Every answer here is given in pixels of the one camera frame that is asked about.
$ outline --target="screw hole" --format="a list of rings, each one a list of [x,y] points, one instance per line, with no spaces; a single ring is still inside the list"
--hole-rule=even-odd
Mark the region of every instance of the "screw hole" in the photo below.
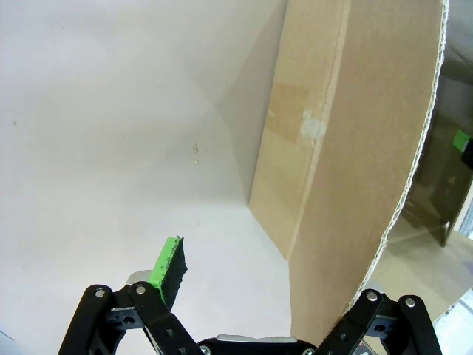
[[[375,331],[377,331],[378,333],[381,333],[385,330],[386,330],[386,327],[382,324],[378,324],[378,325],[375,326]]]
[[[133,324],[134,322],[135,320],[133,319],[133,317],[129,317],[129,316],[123,317],[123,323],[125,324]]]

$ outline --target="screw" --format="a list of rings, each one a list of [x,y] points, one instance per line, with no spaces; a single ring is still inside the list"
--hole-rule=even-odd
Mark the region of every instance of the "screw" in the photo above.
[[[200,346],[200,350],[202,350],[202,352],[205,354],[205,355],[211,355],[212,352],[210,351],[210,348],[208,346],[205,346],[205,345],[201,345]]]
[[[137,294],[144,294],[145,292],[146,292],[145,286],[140,285],[136,288]]]
[[[406,302],[406,306],[407,306],[407,307],[412,308],[412,307],[415,306],[415,302],[414,302],[414,300],[413,300],[411,297],[406,298],[406,301],[405,301],[405,302]]]
[[[368,300],[371,302],[375,302],[378,299],[378,295],[375,294],[373,291],[368,292],[367,294]]]
[[[105,291],[104,291],[102,288],[99,288],[99,289],[95,292],[95,296],[96,296],[97,298],[103,297],[104,294],[105,294]]]

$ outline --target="brown cardboard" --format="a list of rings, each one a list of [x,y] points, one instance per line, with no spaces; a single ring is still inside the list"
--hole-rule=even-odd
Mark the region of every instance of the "brown cardboard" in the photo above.
[[[404,203],[445,16],[438,0],[289,1],[250,208],[289,260],[300,339],[332,328]]]

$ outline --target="green object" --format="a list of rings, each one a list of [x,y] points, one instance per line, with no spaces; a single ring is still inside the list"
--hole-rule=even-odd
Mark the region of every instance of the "green object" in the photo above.
[[[179,237],[166,240],[148,280],[160,292],[161,300],[169,310],[187,271],[183,243],[184,239]]]
[[[462,153],[465,151],[466,145],[470,140],[470,136],[463,131],[458,131],[453,138],[453,146],[460,150]]]

